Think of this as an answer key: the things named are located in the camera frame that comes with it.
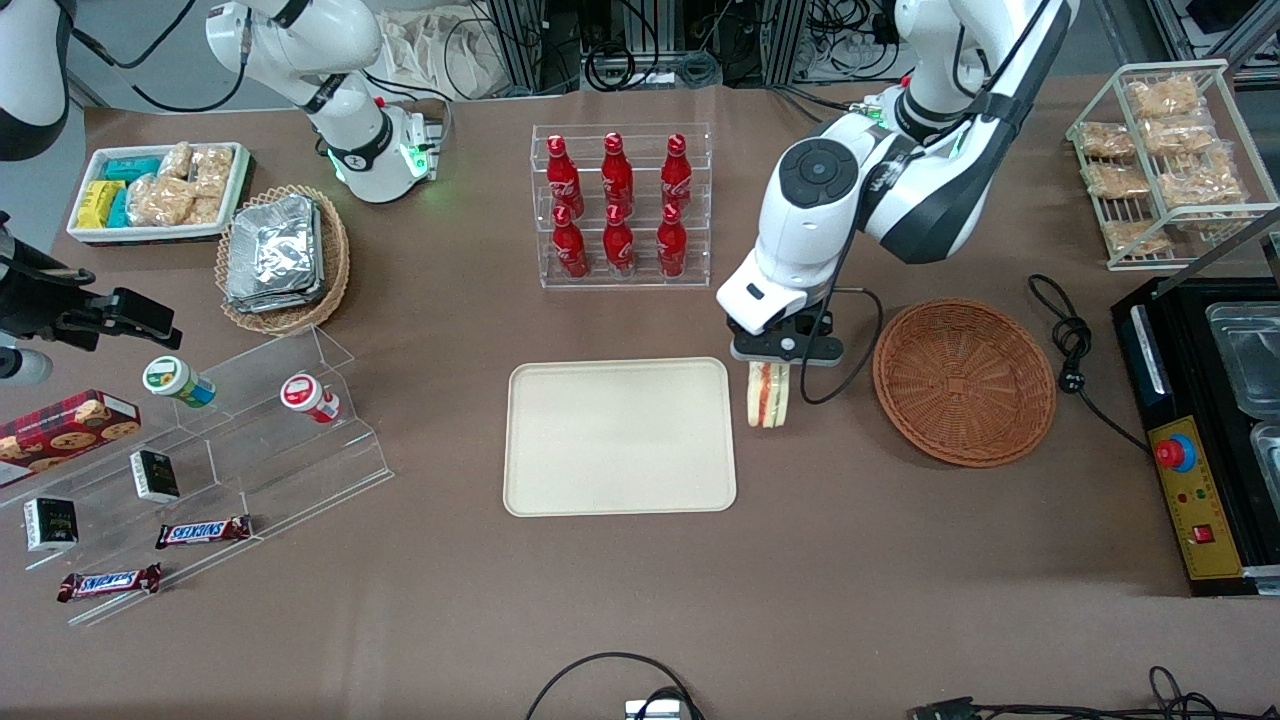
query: red cookie box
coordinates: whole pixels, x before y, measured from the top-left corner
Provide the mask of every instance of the red cookie box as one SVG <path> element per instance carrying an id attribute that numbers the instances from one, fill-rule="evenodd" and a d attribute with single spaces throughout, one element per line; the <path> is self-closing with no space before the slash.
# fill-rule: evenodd
<path id="1" fill-rule="evenodd" d="M 0 424 L 0 487 L 132 436 L 141 427 L 137 405 L 100 389 Z"/>

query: aluminum foil package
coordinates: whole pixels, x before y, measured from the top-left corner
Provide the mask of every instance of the aluminum foil package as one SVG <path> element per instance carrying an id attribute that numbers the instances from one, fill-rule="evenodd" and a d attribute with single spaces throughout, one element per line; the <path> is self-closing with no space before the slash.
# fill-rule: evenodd
<path id="1" fill-rule="evenodd" d="M 320 208 L 302 195 L 251 205 L 232 222 L 227 302 L 241 313 L 265 313 L 324 296 Z"/>

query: round wicker basket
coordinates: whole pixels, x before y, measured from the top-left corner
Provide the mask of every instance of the round wicker basket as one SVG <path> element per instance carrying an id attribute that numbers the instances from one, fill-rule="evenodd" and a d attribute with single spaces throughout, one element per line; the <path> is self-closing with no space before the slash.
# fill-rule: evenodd
<path id="1" fill-rule="evenodd" d="M 320 242 L 324 247 L 324 277 L 329 287 L 319 302 L 300 305 L 297 307 L 284 307 L 282 310 L 269 310 L 266 313 L 239 313 L 224 301 L 223 314 L 247 331 L 280 336 L 288 334 L 303 325 L 319 325 L 328 320 L 329 315 L 333 315 L 333 311 L 338 309 L 338 304 L 342 302 L 343 293 L 347 292 L 347 279 L 351 277 L 351 246 L 347 242 L 347 228 L 343 227 L 342 218 L 338 217 L 338 210 L 334 209 L 333 202 L 324 193 L 311 187 L 287 184 L 255 195 L 244 205 L 275 202 L 294 192 L 306 195 L 320 206 Z M 227 256 L 230 232 L 230 227 L 223 229 L 223 237 L 218 241 L 218 264 L 214 266 L 214 281 L 218 283 L 218 290 L 223 291 L 223 295 L 227 293 Z"/>
<path id="2" fill-rule="evenodd" d="M 876 395 L 929 455 L 993 468 L 1048 434 L 1057 389 L 1048 359 L 1011 318 L 972 300 L 913 305 L 876 346 Z"/>

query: snickers bar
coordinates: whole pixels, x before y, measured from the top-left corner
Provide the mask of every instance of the snickers bar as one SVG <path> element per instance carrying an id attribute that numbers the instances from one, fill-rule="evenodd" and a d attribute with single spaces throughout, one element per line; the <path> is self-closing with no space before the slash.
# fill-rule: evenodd
<path id="1" fill-rule="evenodd" d="M 170 544 L 196 544 L 202 542 L 218 542 L 224 539 L 244 539 L 253 533 L 248 515 L 214 520 L 210 523 L 188 523 L 186 525 L 160 525 L 160 537 L 156 539 L 156 550 L 164 550 Z"/>
<path id="2" fill-rule="evenodd" d="M 106 573 L 104 575 L 72 573 L 67 575 L 63 587 L 58 591 L 58 602 L 129 591 L 154 593 L 157 589 L 160 589 L 159 562 L 143 570 L 129 570 L 128 573 Z"/>

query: white tray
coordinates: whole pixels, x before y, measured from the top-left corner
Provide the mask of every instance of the white tray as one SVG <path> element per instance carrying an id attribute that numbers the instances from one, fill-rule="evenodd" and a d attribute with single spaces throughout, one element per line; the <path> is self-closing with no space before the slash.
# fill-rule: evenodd
<path id="1" fill-rule="evenodd" d="M 716 512 L 736 496 L 719 360 L 538 363 L 511 374 L 512 515 Z"/>
<path id="2" fill-rule="evenodd" d="M 156 158 L 164 156 L 172 145 L 137 145 L 133 147 L 105 147 L 95 150 L 88 159 L 88 169 L 81 178 L 79 191 L 76 193 L 76 202 L 72 205 L 72 214 L 67 218 L 67 234 L 86 245 L 134 245 L 152 242 L 187 242 L 192 240 L 218 240 L 223 228 L 230 224 L 236 206 L 239 205 L 241 190 L 244 187 L 244 176 L 248 173 L 250 154 L 238 142 L 198 142 L 192 145 L 218 145 L 229 147 L 232 158 L 232 174 L 227 181 L 227 190 L 223 191 L 223 206 L 218 211 L 218 220 L 201 223 L 198 225 L 174 225 L 169 228 L 78 228 L 76 227 L 76 214 L 81 204 L 84 202 L 84 192 L 88 183 L 102 178 L 102 165 L 108 160 L 122 158 Z"/>

